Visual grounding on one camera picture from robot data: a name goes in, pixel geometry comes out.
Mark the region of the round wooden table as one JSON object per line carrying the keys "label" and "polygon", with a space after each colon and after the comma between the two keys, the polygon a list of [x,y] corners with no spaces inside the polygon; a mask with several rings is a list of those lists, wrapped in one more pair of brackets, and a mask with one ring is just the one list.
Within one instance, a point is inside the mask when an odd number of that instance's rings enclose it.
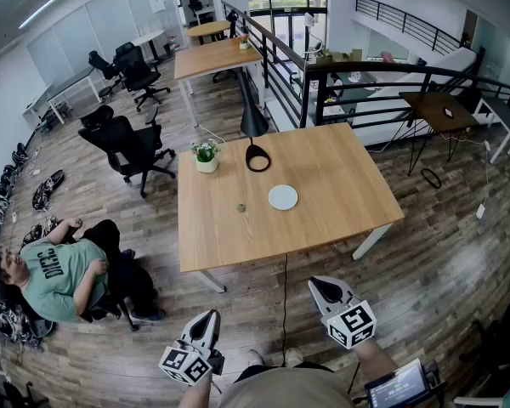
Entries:
{"label": "round wooden table", "polygon": [[224,39],[224,32],[230,28],[230,22],[226,20],[213,21],[191,27],[185,35],[191,39],[197,39],[200,45],[204,44],[204,38],[210,37],[213,42]]}

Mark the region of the black cone desk lamp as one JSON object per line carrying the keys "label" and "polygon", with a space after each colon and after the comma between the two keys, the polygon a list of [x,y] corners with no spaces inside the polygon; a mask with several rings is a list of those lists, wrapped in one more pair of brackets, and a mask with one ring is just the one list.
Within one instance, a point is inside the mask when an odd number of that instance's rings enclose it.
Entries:
{"label": "black cone desk lamp", "polygon": [[[239,75],[239,84],[244,105],[241,131],[250,140],[246,148],[246,166],[252,172],[262,173],[270,168],[271,158],[263,148],[253,143],[253,139],[265,135],[269,130],[269,123],[252,98],[245,72]],[[253,167],[252,160],[254,158],[265,159],[267,164],[264,167]]]}

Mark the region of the dark table with hairpin legs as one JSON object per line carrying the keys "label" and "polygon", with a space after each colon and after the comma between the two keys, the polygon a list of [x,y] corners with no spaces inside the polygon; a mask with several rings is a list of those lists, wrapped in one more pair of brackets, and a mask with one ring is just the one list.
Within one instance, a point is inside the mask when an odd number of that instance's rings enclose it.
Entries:
{"label": "dark table with hairpin legs", "polygon": [[448,161],[450,161],[462,133],[478,125],[474,116],[450,93],[400,92],[399,96],[411,107],[414,122],[413,137],[417,137],[418,120],[424,120],[428,129],[419,150],[416,150],[415,142],[412,142],[408,176],[412,174],[428,139],[433,134],[448,134]]}

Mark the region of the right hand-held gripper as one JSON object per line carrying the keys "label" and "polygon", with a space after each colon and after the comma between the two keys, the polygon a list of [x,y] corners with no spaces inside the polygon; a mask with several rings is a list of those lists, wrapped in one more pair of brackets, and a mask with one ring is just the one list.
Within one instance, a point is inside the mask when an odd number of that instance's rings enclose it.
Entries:
{"label": "right hand-held gripper", "polygon": [[326,275],[312,276],[309,290],[333,340],[352,349],[374,336],[376,316],[366,300],[354,297],[347,282]]}

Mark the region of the pile of black cabled devices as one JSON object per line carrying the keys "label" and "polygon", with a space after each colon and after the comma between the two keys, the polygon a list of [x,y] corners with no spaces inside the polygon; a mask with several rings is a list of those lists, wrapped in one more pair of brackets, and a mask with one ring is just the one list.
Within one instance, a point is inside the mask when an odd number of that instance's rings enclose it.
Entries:
{"label": "pile of black cabled devices", "polygon": [[55,216],[51,216],[47,219],[46,224],[36,224],[31,227],[29,232],[24,236],[20,248],[25,247],[28,244],[38,241],[43,237],[47,236],[52,230],[54,230],[62,220],[58,220]]}
{"label": "pile of black cabled devices", "polygon": [[48,207],[50,196],[64,181],[65,172],[60,169],[40,183],[32,197],[32,207],[36,211],[44,211]]}
{"label": "pile of black cabled devices", "polygon": [[0,335],[12,343],[39,348],[43,338],[32,330],[32,320],[22,305],[20,289],[0,285]]}

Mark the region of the white round plate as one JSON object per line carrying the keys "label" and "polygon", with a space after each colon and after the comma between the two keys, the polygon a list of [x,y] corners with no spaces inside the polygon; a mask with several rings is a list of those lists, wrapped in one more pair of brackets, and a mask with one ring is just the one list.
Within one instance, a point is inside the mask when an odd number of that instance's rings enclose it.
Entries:
{"label": "white round plate", "polygon": [[268,201],[274,209],[287,211],[297,205],[298,193],[290,185],[278,184],[269,191]]}

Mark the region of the round white table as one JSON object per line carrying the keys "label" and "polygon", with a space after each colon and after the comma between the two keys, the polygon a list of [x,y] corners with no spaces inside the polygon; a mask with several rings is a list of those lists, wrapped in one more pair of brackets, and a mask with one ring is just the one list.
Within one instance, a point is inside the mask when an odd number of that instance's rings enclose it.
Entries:
{"label": "round white table", "polygon": [[157,30],[157,31],[152,31],[150,33],[147,33],[141,37],[134,39],[133,45],[141,46],[145,43],[148,43],[150,46],[150,51],[152,53],[152,57],[153,57],[152,62],[155,64],[160,64],[162,62],[162,60],[161,60],[160,56],[157,54],[154,40],[156,38],[158,38],[160,35],[162,35],[164,32],[165,32],[164,30]]}

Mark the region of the white bench with dark top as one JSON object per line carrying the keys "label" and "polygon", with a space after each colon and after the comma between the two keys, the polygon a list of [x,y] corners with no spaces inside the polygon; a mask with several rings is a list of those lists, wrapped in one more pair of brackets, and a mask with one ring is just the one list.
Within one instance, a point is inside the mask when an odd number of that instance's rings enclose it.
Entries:
{"label": "white bench with dark top", "polygon": [[[490,164],[493,164],[510,141],[510,106],[508,106],[502,99],[482,96],[477,104],[473,116],[478,117],[478,115],[481,115],[483,109],[488,110],[488,127],[490,127],[492,122],[498,118],[502,126],[507,130],[506,137],[500,143],[490,159]],[[508,148],[507,154],[510,155],[510,147]]]}

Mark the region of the row of black floor devices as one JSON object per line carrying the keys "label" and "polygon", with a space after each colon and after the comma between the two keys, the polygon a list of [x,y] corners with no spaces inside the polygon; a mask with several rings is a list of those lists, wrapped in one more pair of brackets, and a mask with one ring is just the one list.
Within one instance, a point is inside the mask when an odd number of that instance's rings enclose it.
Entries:
{"label": "row of black floor devices", "polygon": [[18,143],[12,152],[12,164],[6,164],[0,177],[0,231],[6,218],[6,212],[10,205],[10,198],[23,166],[28,161],[26,146]]}

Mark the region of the person's beige shirt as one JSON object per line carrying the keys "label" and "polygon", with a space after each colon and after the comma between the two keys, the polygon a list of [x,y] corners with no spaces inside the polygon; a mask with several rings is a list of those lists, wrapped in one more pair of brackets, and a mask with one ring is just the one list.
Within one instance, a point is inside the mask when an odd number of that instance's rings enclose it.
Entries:
{"label": "person's beige shirt", "polygon": [[233,383],[218,408],[355,408],[345,385],[326,370],[272,368]]}

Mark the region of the wrist-mounted screen device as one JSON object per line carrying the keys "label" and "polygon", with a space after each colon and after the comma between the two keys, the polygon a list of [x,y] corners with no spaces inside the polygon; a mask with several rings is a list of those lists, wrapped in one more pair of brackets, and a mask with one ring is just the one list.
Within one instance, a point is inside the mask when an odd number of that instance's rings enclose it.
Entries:
{"label": "wrist-mounted screen device", "polygon": [[365,385],[369,408],[414,408],[436,398],[442,407],[448,382],[440,378],[433,360],[423,365],[415,359],[396,371]]}

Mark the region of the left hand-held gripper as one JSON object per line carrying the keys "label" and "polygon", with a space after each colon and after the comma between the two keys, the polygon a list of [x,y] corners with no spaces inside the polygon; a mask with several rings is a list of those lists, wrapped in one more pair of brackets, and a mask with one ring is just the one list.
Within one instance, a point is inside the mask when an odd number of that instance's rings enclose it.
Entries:
{"label": "left hand-held gripper", "polygon": [[[211,309],[190,320],[182,332],[181,340],[175,340],[166,347],[159,368],[173,380],[195,385],[203,377],[221,375],[224,356],[214,349],[220,333],[220,313]],[[206,347],[201,352],[194,346]]]}

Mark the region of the flowering plant in white pot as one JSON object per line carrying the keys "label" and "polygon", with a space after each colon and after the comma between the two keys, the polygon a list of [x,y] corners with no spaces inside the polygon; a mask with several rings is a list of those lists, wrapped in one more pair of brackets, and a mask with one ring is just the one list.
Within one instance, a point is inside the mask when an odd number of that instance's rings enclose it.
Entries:
{"label": "flowering plant in white pot", "polygon": [[214,139],[191,143],[191,151],[196,160],[196,168],[201,173],[213,173],[218,168],[218,144]]}

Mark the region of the grey-topped white desk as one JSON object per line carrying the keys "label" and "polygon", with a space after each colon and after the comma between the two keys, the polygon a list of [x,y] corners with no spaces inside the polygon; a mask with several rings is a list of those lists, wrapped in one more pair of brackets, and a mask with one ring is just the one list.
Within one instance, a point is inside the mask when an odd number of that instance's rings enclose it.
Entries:
{"label": "grey-topped white desk", "polygon": [[102,102],[102,99],[99,96],[99,92],[96,90],[96,87],[94,85],[92,74],[94,72],[95,68],[92,66],[87,67],[86,69],[79,71],[74,76],[67,79],[65,82],[62,82],[61,84],[54,86],[53,84],[49,84],[45,87],[44,90],[41,91],[40,94],[36,95],[33,99],[31,99],[28,103],[28,105],[23,110],[22,114],[26,114],[27,112],[30,112],[35,118],[37,118],[40,122],[43,120],[39,117],[37,114],[38,105],[44,101],[48,107],[51,108],[54,115],[57,117],[59,122],[61,124],[65,124],[65,121],[63,119],[63,116],[59,113],[57,107],[55,106],[54,101],[60,97],[64,96],[65,92],[80,83],[87,83],[90,88],[93,91],[93,95],[97,99],[99,103]]}

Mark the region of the black metal railing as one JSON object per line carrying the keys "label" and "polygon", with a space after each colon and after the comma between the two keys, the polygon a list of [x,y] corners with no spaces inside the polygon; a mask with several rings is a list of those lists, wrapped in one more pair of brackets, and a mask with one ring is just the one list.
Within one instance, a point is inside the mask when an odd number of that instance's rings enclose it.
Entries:
{"label": "black metal railing", "polygon": [[[325,108],[331,107],[331,103],[325,101],[325,96],[328,92],[334,90],[353,90],[361,88],[420,88],[420,94],[449,94],[457,89],[466,89],[471,95],[475,94],[493,94],[496,99],[504,99],[508,106],[510,106],[510,85],[507,85],[497,80],[491,80],[488,77],[477,76],[473,73],[479,67],[474,63],[470,65],[465,71],[453,71],[433,66],[425,65],[407,65],[407,64],[388,64],[375,61],[354,61],[354,62],[328,62],[320,64],[309,64],[303,58],[296,56],[292,48],[286,46],[278,40],[278,38],[262,27],[253,18],[246,13],[240,11],[235,6],[222,2],[224,8],[235,12],[243,19],[243,29],[249,31],[251,27],[257,29],[260,34],[261,47],[258,49],[263,54],[263,62],[274,63],[278,60],[276,54],[273,58],[269,59],[268,55],[273,51],[266,45],[266,42],[271,42],[272,45],[282,51],[288,58],[291,59],[299,70],[303,71],[303,81],[299,83],[302,89],[303,97],[299,100],[301,103],[301,111],[299,115],[299,127],[305,128],[308,120],[309,108],[309,87],[312,81],[318,82],[317,88],[317,102],[315,106],[315,122],[316,126],[320,126],[330,122],[346,122],[350,118],[372,115],[388,115],[395,114],[396,117],[388,120],[381,120],[375,122],[354,124],[354,128],[367,128],[377,125],[387,125],[396,122],[412,123],[416,117],[412,115],[411,107],[395,107],[387,109],[376,109],[368,111],[356,111],[351,113],[339,113],[337,115],[325,118],[323,113]],[[374,82],[374,83],[354,83],[348,85],[328,86],[326,84],[327,76],[331,73],[339,72],[352,72],[352,71],[375,71],[375,72],[405,72],[407,74],[422,75],[423,80],[420,82]]]}

